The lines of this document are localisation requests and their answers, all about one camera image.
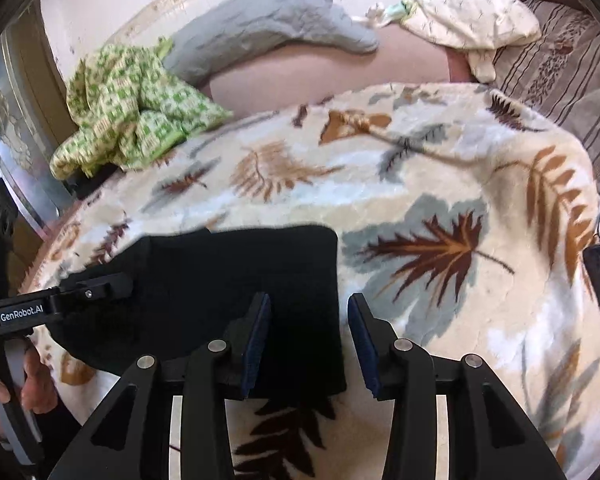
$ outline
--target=silver pivot bolt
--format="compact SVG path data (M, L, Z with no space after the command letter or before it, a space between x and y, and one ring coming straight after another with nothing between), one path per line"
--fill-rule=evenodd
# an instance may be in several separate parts
M408 339L396 339L394 341L394 348L400 352L408 352L413 348L413 343Z
M464 362L467 363L471 368L480 368L482 366L482 359L476 354L469 354L464 358Z
M155 359L150 355L143 355L138 359L138 368L142 368L142 370L151 368L153 365L155 365Z
M222 339L214 339L206 347L210 352L221 352L226 348L226 343Z

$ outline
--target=human hand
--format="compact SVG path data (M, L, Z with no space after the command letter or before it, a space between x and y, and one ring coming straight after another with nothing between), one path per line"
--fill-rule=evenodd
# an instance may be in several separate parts
M34 346L30 346L24 354L24 372L26 380L19 392L22 409L32 410L34 413L50 412L58 405L58 393L51 378L51 370L40 362ZM0 402L5 404L10 398L7 387L0 380Z

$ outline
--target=green checkered cloth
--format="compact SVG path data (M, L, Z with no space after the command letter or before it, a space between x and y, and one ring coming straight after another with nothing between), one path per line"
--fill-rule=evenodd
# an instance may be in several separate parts
M110 44L80 61L66 104L80 129L51 158L59 180L106 162L146 167L189 136L218 126L231 112L169 74L156 49Z

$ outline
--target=blue gripper pad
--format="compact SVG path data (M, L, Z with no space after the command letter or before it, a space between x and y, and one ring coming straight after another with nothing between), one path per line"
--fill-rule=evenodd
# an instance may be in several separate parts
M371 336L363 322L358 304L353 297L349 298L347 312L349 314L349 328L351 329L353 343L356 346L356 354L360 362L362 376L365 379L365 386L374 397L377 397L380 391L378 352L371 341Z
M244 397L249 396L249 392L256 384L258 370L260 369L260 359L267 340L270 324L271 302L269 297L265 295L262 300L262 306L258 311L256 321L253 323L249 341L242 356L243 374L240 390Z

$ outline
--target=beige blanket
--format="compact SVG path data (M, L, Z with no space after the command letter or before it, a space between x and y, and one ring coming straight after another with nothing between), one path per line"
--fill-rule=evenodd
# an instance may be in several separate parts
M69 219L31 288L143 234L328 225L340 238L348 389L291 411L229 402L237 478L381 477L392 404L365 389L346 323L347 298L362 291L432 354L481 355L568 478L585 480L600 462L600 312L580 252L597 209L587 153L528 108L483 86L375 86L248 118L119 174ZM36 336L84 420L114 378L44 328ZM439 442L446 478L442 428Z

